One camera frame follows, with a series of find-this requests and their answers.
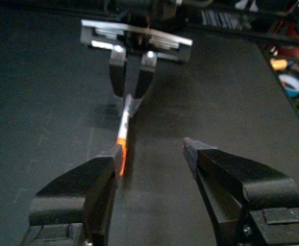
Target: metal bracket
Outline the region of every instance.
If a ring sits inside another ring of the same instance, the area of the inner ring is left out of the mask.
[[[119,45],[135,54],[143,54],[151,50],[156,52],[160,59],[187,62],[193,40],[151,28],[83,20],[82,43],[110,50]]]

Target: black plastic piece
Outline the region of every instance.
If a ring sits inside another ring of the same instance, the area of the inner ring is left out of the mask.
[[[123,97],[126,77],[126,50],[119,46],[112,50],[110,61],[110,74],[116,97]]]
[[[22,245],[108,245],[120,161],[118,145],[39,191]]]
[[[154,52],[147,52],[143,55],[142,60],[142,69],[135,89],[135,99],[140,99],[144,97],[144,94],[150,88],[154,72],[155,72],[155,65],[156,65],[156,54]]]
[[[189,138],[183,154],[211,216],[217,245],[298,245],[299,195],[291,178]]]

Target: black mat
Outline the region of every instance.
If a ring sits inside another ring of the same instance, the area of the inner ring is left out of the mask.
[[[258,48],[183,35],[194,38],[191,61],[159,62],[132,121],[111,245],[215,244],[186,136],[270,164],[299,186],[299,118]],[[40,188],[115,144],[110,52],[88,51],[79,37],[78,18],[0,10],[2,246],[19,245]]]

